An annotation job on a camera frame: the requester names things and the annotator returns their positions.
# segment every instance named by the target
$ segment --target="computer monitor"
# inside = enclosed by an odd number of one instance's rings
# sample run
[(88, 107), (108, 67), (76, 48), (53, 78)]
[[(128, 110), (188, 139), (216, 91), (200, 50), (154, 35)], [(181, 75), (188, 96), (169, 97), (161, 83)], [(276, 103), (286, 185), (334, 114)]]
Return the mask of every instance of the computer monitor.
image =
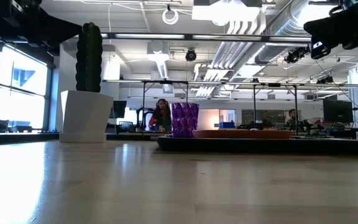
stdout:
[(124, 118), (127, 101), (114, 101), (109, 118)]
[(352, 123), (352, 103), (340, 100), (323, 100), (324, 121)]

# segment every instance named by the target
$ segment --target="purple vase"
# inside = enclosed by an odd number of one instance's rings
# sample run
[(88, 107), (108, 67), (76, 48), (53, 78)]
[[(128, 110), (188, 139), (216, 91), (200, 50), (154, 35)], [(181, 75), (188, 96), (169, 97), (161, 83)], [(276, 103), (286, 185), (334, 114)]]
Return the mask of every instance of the purple vase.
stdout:
[(197, 130), (199, 107), (196, 103), (171, 103), (172, 137), (194, 137), (193, 130)]

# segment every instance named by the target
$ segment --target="white planter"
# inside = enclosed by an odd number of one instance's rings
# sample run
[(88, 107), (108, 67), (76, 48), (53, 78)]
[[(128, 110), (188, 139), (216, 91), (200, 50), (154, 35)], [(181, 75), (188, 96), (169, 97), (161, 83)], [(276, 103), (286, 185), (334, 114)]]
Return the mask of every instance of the white planter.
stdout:
[(60, 142), (105, 142), (113, 98), (87, 91), (63, 91)]

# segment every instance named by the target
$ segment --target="orange tray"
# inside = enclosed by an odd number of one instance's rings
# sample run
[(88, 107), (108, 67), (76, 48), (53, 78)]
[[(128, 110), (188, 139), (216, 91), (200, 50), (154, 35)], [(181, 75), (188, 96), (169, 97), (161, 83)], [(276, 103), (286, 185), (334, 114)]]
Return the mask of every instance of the orange tray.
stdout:
[(195, 138), (228, 139), (290, 139), (292, 131), (249, 131), (249, 130), (194, 130)]

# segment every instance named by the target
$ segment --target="person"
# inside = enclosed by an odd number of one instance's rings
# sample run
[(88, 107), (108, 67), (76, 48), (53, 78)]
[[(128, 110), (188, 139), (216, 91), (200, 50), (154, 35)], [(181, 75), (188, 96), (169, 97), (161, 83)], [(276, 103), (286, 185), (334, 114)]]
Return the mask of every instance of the person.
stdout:
[(285, 121), (285, 125), (286, 126), (295, 125), (295, 120), (296, 120), (296, 111), (295, 109), (290, 109), (288, 112), (288, 118)]
[(159, 129), (160, 126), (163, 126), (165, 131), (171, 131), (171, 110), (168, 101), (159, 99), (155, 106), (156, 108), (150, 118), (149, 126), (152, 127), (155, 125), (158, 127), (157, 129)]

